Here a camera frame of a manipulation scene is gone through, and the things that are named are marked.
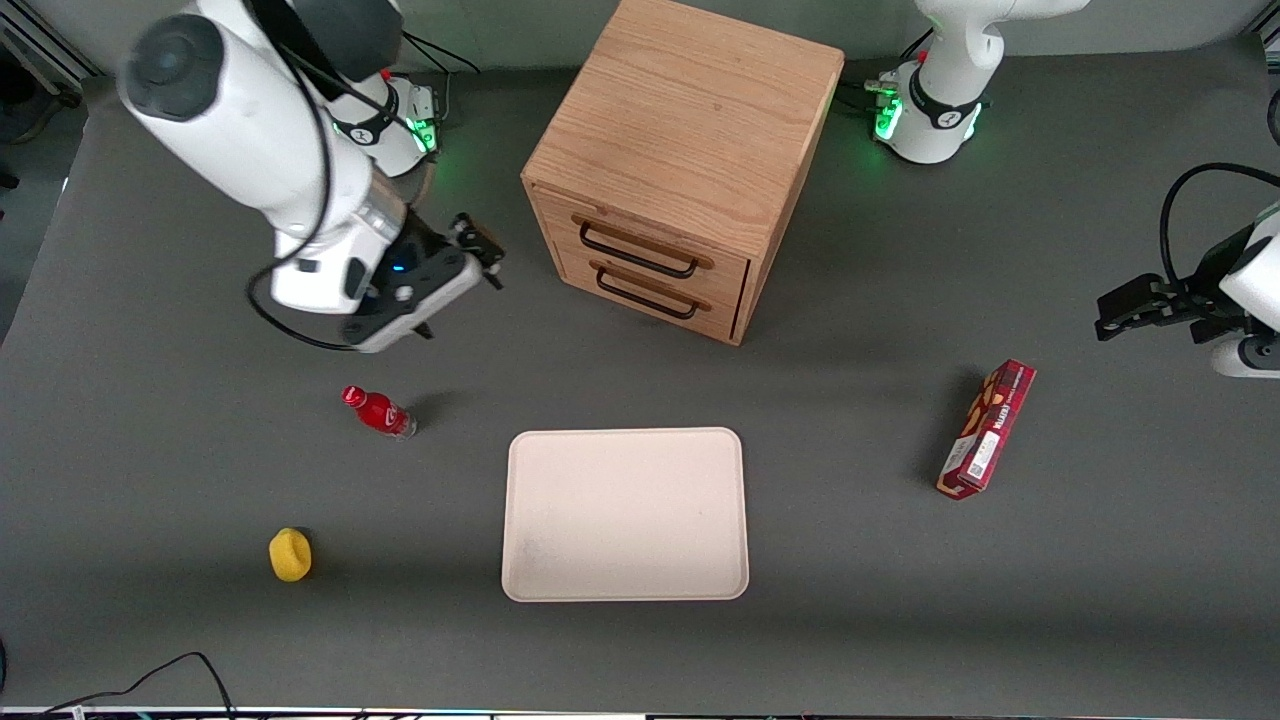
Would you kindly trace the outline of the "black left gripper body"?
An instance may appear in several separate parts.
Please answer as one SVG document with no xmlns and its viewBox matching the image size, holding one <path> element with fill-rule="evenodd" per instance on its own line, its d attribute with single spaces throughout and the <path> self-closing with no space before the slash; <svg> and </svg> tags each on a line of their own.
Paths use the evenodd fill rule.
<svg viewBox="0 0 1280 720">
<path fill-rule="evenodd" d="M 1196 345 L 1249 329 L 1245 311 L 1219 288 L 1219 277 L 1193 274 L 1180 286 L 1146 273 L 1097 299 L 1096 338 L 1126 331 L 1188 323 Z"/>
</svg>

